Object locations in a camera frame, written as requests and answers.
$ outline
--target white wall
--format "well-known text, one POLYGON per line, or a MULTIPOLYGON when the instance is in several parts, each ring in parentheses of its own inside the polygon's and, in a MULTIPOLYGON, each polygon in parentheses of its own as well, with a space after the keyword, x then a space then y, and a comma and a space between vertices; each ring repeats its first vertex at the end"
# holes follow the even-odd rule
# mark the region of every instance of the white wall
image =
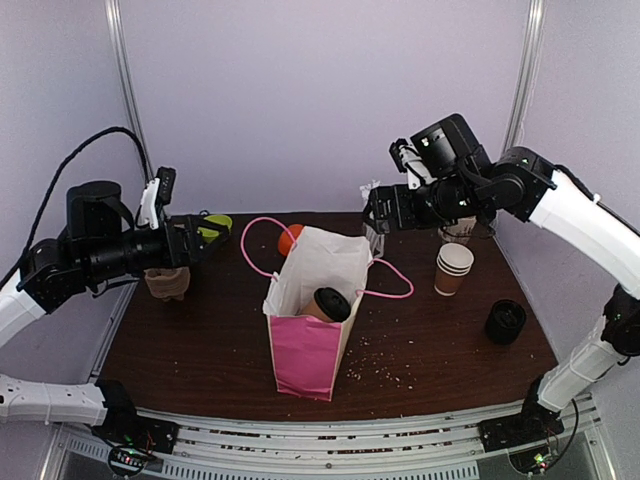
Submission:
MULTIPOLYGON (((640 225, 640 8, 636 1, 548 2, 540 69, 524 122, 527 145, 570 167, 640 225)), ((503 215, 500 242, 558 357, 593 327, 615 282, 551 234, 503 215)), ((625 479, 638 478, 640 371, 633 361, 595 398, 625 479)))
MULTIPOLYGON (((126 116, 103 0, 0 1, 0 272, 17 259, 55 169, 81 141, 126 116)), ((130 208, 142 189, 129 140, 106 138, 65 171, 36 239, 66 223, 66 190, 114 179, 130 208)), ((0 373, 85 382, 117 293, 76 297, 0 350, 0 373)), ((0 425, 0 478, 35 478, 43 425, 0 425)))
POLYGON ((172 211, 360 209, 387 151, 459 111, 498 154, 528 2, 132 0, 122 16, 172 211))

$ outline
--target pink bag handle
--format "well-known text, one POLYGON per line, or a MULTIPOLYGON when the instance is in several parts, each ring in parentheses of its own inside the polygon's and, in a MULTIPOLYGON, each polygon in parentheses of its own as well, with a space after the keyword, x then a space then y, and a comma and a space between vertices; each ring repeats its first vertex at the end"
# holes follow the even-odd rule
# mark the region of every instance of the pink bag handle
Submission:
POLYGON ((247 224, 246 227, 244 227, 244 230, 242 231, 242 237, 240 237, 240 250, 242 251, 242 256, 247 261, 249 266, 251 268, 253 268, 256 272, 258 272, 260 275, 262 275, 263 277, 267 277, 267 278, 273 278, 273 275, 271 273, 263 272, 258 267, 256 267, 256 265, 249 258, 249 254, 247 253, 247 250, 244 248, 244 239, 247 236, 247 232, 249 231, 249 228, 251 228, 256 223, 263 222, 263 221, 275 223, 276 225, 281 227, 285 232, 287 232, 287 235, 289 235, 289 238, 291 238, 291 240, 293 241, 293 245, 296 245, 296 243, 298 243, 298 242, 296 241, 296 237, 293 236, 293 233, 291 233, 291 230, 289 230, 284 223, 276 220, 275 218, 271 218, 271 217, 254 218, 253 220, 251 220, 247 224))
POLYGON ((395 273, 402 280, 404 280, 404 282, 407 285, 409 285, 409 292, 408 293, 403 293, 402 295, 392 295, 390 293, 372 292, 371 290, 358 290, 358 291, 356 291, 357 294, 363 293, 365 295, 372 295, 374 297, 392 298, 392 299, 396 299, 396 300, 400 300, 402 298, 409 298, 411 295, 413 295, 414 288, 413 288, 413 283, 411 283, 411 280, 409 280, 402 273, 400 273, 400 271, 396 267, 391 265, 386 260, 382 260, 381 258, 374 258, 373 262, 371 262, 371 264, 369 266, 373 265, 375 262, 382 263, 382 264, 386 265, 387 267, 389 267, 393 271, 393 273, 395 273))

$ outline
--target paper cup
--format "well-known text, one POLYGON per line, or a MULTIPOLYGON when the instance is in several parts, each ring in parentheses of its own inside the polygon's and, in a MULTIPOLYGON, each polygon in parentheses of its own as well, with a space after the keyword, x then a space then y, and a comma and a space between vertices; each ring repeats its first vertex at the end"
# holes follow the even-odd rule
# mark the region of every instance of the paper cup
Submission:
POLYGON ((458 219, 455 225, 442 227, 438 229, 438 235, 442 239, 442 243, 459 243, 466 245, 474 227, 476 226, 476 217, 467 217, 458 219))
POLYGON ((445 297, 455 295, 473 261, 473 253, 467 247, 457 243, 443 245, 436 259, 435 291, 445 297))

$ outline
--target coffee cup lid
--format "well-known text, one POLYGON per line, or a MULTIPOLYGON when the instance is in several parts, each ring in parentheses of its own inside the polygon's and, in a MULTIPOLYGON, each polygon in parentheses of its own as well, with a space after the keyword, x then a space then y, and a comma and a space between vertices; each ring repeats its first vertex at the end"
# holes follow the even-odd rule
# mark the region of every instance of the coffee cup lid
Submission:
POLYGON ((351 315, 351 305, 344 296, 331 287, 319 288, 313 294, 313 299, 334 322, 344 322, 351 315))

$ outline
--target brown coffee cup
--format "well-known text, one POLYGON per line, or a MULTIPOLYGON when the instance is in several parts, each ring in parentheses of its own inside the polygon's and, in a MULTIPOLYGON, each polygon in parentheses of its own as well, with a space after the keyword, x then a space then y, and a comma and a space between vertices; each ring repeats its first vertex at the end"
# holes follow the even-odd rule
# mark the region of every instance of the brown coffee cup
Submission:
POLYGON ((458 244, 443 245, 436 260, 435 291, 445 297, 455 295, 471 270, 473 260, 468 248, 458 244))
POLYGON ((344 322, 351 315, 351 305, 337 290, 319 288, 298 315, 310 315, 326 323, 344 322))

